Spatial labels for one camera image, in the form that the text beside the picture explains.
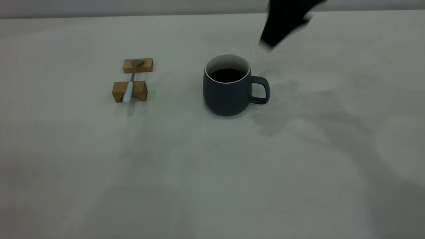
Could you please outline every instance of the dark liquid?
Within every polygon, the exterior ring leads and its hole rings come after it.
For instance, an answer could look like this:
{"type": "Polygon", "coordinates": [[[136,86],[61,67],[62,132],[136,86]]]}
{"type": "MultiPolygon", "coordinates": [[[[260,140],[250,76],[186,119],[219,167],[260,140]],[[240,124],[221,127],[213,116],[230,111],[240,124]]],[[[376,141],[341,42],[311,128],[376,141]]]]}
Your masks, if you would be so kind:
{"type": "Polygon", "coordinates": [[[230,83],[242,79],[246,75],[245,72],[236,69],[221,69],[212,74],[210,77],[218,82],[230,83]]]}

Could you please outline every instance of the mug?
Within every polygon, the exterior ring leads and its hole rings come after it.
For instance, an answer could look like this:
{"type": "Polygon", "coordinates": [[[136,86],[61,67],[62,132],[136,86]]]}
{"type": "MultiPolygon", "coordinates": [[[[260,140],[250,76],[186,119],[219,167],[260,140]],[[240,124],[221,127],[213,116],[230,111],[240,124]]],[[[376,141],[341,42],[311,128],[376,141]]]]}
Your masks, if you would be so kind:
{"type": "Polygon", "coordinates": [[[232,116],[244,111],[249,103],[263,105],[269,101],[270,87],[266,79],[253,77],[247,60],[235,55],[221,55],[212,58],[204,69],[204,100],[208,108],[221,116],[232,116]],[[221,82],[211,75],[218,70],[234,69],[245,73],[233,82],[221,82]],[[252,96],[252,84],[260,84],[266,90],[266,98],[252,96]]]}

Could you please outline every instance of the black object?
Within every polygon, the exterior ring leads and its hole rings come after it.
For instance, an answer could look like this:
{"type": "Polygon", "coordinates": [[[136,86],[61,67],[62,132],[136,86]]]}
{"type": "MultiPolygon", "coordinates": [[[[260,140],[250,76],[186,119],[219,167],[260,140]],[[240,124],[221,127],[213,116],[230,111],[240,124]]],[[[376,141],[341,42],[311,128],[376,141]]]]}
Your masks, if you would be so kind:
{"type": "Polygon", "coordinates": [[[222,83],[231,83],[234,81],[238,81],[242,78],[244,78],[246,75],[245,72],[236,70],[236,69],[221,69],[218,70],[212,74],[210,74],[210,77],[213,80],[216,80],[218,82],[222,83]]]}
{"type": "Polygon", "coordinates": [[[290,32],[309,23],[306,14],[326,0],[270,0],[269,17],[261,41],[270,48],[277,46],[290,32]]]}
{"type": "Polygon", "coordinates": [[[263,105],[270,98],[270,87],[267,80],[262,77],[253,77],[249,63],[244,58],[230,54],[214,57],[208,62],[204,69],[203,88],[204,100],[208,108],[215,114],[222,116],[232,116],[241,113],[248,107],[250,102],[263,105]],[[229,79],[229,75],[220,73],[224,72],[220,71],[223,69],[247,73],[240,80],[226,83],[223,81],[229,79]],[[220,78],[211,77],[215,72],[220,73],[220,78]],[[264,86],[266,98],[252,96],[253,83],[264,86]]]}

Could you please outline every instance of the mug handle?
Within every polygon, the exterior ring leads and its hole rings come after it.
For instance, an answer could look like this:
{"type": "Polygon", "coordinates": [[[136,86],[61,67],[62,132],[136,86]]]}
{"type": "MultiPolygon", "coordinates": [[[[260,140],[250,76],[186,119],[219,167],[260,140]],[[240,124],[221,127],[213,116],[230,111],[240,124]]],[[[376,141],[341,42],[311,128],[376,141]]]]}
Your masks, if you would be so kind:
{"type": "Polygon", "coordinates": [[[258,97],[251,96],[249,101],[251,103],[259,104],[259,105],[264,105],[265,103],[267,103],[270,99],[269,82],[262,77],[252,77],[251,83],[252,84],[260,84],[260,85],[264,86],[264,89],[266,90],[266,98],[258,98],[258,97]]]}

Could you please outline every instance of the wall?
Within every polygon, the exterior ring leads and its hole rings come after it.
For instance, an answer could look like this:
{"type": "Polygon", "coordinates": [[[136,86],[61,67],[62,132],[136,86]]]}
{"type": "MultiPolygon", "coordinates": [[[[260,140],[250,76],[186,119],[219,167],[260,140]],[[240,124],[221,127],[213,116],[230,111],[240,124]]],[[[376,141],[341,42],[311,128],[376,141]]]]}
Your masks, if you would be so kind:
{"type": "MultiPolygon", "coordinates": [[[[2,0],[0,18],[263,12],[267,0],[2,0]]],[[[425,8],[425,0],[328,0],[321,10],[425,8]]]]}

